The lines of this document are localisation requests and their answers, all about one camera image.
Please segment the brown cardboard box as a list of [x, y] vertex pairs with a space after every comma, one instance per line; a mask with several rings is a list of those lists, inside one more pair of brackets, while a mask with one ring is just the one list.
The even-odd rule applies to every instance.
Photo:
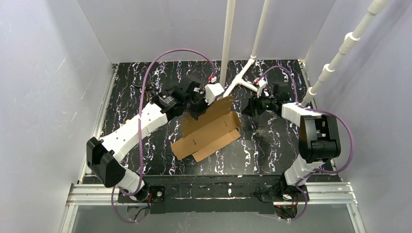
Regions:
[[239, 139], [241, 121], [232, 107], [233, 97], [228, 96], [213, 102], [197, 120], [185, 115], [180, 121], [182, 138], [171, 144], [175, 157], [191, 155], [200, 162]]

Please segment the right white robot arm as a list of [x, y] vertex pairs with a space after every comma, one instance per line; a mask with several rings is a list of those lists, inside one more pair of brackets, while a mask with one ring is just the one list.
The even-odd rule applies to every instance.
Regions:
[[286, 83], [274, 83], [272, 93], [249, 98], [242, 114], [254, 117], [265, 111], [294, 123], [299, 128], [299, 154], [271, 189], [280, 195], [299, 193], [316, 169], [341, 153], [337, 120], [290, 100]]

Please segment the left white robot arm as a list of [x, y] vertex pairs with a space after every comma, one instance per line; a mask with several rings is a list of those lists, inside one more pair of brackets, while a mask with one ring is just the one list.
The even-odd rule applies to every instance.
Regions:
[[111, 134], [86, 143], [86, 164], [107, 187], [117, 186], [125, 195], [138, 197], [147, 184], [143, 171], [132, 172], [121, 162], [126, 154], [157, 128], [173, 118], [189, 113], [195, 119], [205, 113], [224, 93], [219, 83], [202, 85], [196, 81], [161, 90], [139, 113]]

